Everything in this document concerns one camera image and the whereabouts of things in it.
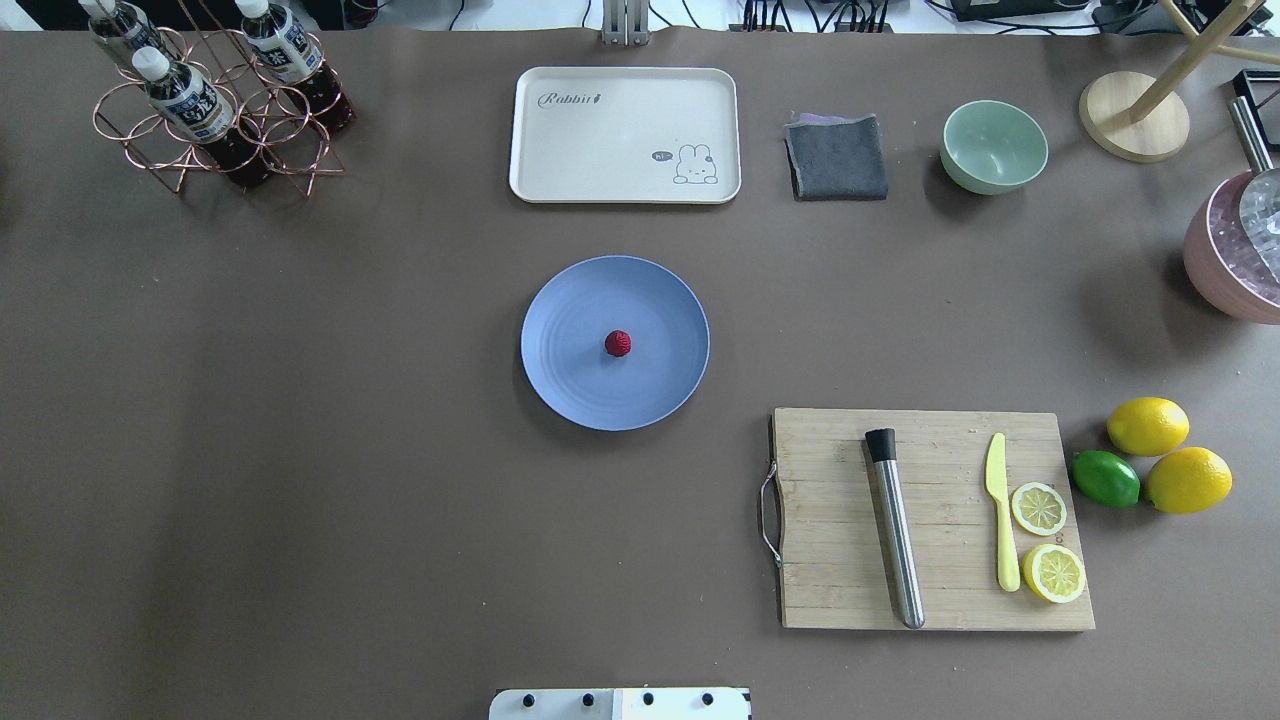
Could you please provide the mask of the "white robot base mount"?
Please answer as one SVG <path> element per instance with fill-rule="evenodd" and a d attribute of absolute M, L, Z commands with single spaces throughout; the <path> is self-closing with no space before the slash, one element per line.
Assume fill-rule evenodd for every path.
<path fill-rule="evenodd" d="M 748 688 L 617 687 L 507 689 L 489 719 L 751 719 Z"/>

